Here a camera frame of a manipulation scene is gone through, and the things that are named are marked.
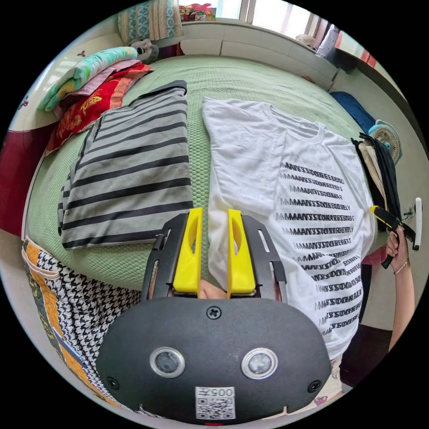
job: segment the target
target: t-shirt sleeve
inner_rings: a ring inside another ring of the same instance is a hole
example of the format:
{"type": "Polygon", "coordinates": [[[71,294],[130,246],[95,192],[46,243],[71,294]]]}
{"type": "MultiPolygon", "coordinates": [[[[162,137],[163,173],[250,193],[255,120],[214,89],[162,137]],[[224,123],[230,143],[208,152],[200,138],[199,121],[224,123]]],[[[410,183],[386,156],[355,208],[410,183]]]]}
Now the t-shirt sleeve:
{"type": "Polygon", "coordinates": [[[268,216],[273,210],[285,131],[240,106],[205,97],[203,119],[210,136],[212,174],[232,207],[268,216]]]}

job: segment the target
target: qr code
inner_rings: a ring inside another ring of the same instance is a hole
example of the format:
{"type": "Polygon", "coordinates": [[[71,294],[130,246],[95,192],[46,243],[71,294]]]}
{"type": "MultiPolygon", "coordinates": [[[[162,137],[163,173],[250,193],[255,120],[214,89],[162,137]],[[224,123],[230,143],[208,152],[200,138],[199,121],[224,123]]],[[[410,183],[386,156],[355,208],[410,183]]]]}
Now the qr code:
{"type": "Polygon", "coordinates": [[[195,388],[195,411],[197,419],[229,420],[236,417],[233,387],[195,388]]]}

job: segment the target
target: blue cushion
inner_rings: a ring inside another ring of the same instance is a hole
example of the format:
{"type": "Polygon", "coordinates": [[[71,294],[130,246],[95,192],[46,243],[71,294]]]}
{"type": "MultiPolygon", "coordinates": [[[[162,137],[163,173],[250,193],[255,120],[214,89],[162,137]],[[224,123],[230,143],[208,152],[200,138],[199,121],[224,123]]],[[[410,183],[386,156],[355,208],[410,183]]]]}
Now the blue cushion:
{"type": "Polygon", "coordinates": [[[349,93],[335,91],[331,95],[344,107],[365,133],[375,125],[375,119],[349,93]]]}

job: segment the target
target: red blanket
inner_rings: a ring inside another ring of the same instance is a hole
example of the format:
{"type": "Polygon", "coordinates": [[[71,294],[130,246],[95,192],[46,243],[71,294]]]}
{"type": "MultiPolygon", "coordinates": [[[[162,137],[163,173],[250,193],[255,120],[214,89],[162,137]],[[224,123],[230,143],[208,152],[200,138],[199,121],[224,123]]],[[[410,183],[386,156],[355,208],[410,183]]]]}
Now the red blanket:
{"type": "Polygon", "coordinates": [[[122,106],[122,99],[131,86],[152,71],[146,64],[137,64],[109,76],[89,97],[71,106],[52,132],[45,156],[58,150],[73,134],[89,128],[106,110],[122,106]]]}

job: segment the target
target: camera lens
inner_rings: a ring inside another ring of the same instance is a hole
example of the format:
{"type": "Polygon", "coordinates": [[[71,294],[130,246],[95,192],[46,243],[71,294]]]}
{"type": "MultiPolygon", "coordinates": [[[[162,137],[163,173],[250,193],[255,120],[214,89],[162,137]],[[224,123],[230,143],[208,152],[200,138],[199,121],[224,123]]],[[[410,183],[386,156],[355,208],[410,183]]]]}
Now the camera lens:
{"type": "Polygon", "coordinates": [[[249,379],[261,380],[277,369],[277,356],[270,349],[253,349],[241,361],[241,370],[249,379]]]}
{"type": "Polygon", "coordinates": [[[170,347],[160,347],[150,356],[150,365],[161,377],[178,377],[185,370],[185,359],[182,354],[170,347]]]}

